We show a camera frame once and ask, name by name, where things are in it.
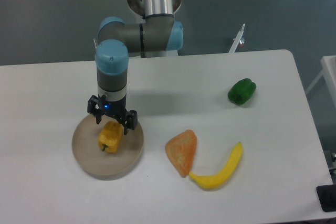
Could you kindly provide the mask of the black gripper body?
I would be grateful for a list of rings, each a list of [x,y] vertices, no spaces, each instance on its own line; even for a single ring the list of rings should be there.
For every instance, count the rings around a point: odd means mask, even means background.
[[[120,124],[124,124],[127,111],[126,97],[118,101],[107,101],[105,95],[98,96],[98,107],[101,115],[106,115]]]

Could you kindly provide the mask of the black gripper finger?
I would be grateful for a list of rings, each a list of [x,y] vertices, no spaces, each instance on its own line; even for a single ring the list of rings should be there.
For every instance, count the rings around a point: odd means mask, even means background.
[[[87,112],[92,114],[96,119],[96,124],[100,124],[104,112],[99,107],[99,99],[92,95],[87,102]]]
[[[138,113],[136,110],[123,111],[119,123],[123,126],[123,134],[129,130],[135,130],[138,125]]]

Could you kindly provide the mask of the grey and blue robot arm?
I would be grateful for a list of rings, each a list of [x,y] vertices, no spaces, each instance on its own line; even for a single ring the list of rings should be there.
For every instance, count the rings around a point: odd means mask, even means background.
[[[173,0],[142,0],[143,23],[126,24],[119,17],[107,17],[98,31],[95,63],[98,95],[88,100],[87,112],[96,123],[102,116],[115,119],[124,134],[135,130],[138,116],[126,109],[130,53],[175,51],[183,46],[183,26],[174,18]]]

